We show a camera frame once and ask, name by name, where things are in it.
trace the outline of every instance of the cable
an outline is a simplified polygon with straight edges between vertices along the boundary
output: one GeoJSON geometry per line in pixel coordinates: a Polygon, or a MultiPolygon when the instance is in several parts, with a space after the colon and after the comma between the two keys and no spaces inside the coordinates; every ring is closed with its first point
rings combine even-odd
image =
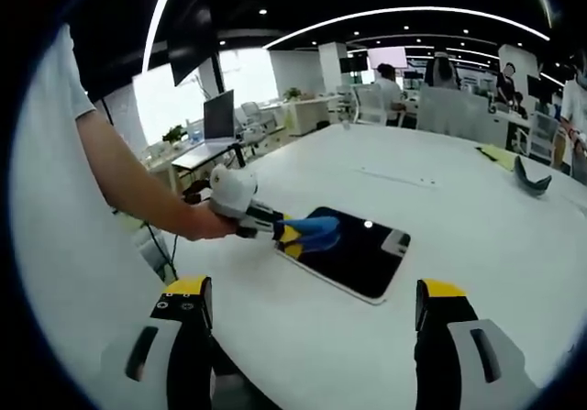
{"type": "Polygon", "coordinates": [[[175,265],[173,264],[173,261],[175,259],[175,251],[177,249],[177,238],[179,237],[179,235],[176,234],[175,239],[173,240],[173,252],[172,252],[172,257],[170,259],[169,256],[167,254],[165,254],[165,252],[161,248],[161,245],[159,244],[159,242],[155,238],[155,233],[153,233],[153,230],[150,228],[150,225],[148,223],[145,223],[145,225],[149,229],[150,236],[153,239],[153,242],[155,242],[155,246],[157,247],[157,249],[161,253],[161,256],[165,259],[167,264],[172,269],[173,277],[175,277],[175,280],[179,280],[179,277],[177,276],[177,271],[175,270],[175,265]]]}

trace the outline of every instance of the black ceiling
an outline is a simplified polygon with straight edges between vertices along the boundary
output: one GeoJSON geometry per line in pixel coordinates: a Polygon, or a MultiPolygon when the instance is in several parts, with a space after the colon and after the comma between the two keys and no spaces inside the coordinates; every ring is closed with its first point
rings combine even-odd
{"type": "MultiPolygon", "coordinates": [[[[166,62],[164,41],[177,11],[192,0],[170,0],[163,15],[153,65],[166,62]]],[[[540,0],[210,0],[214,28],[224,48],[262,46],[292,31],[348,14],[397,6],[448,6],[506,17],[552,37],[546,42],[519,28],[483,17],[455,13],[404,12],[353,18],[315,29],[274,46],[273,50],[312,48],[329,41],[359,47],[441,44],[446,47],[497,54],[504,43],[522,45],[545,62],[545,70],[560,77],[556,62],[573,50],[578,22],[573,0],[549,0],[552,28],[540,0]],[[268,14],[260,15],[266,9],[268,14]]],[[[84,79],[110,67],[109,82],[128,82],[140,71],[152,11],[157,0],[83,0],[71,17],[72,35],[84,79]]],[[[468,54],[473,61],[487,58],[468,54]]]]}

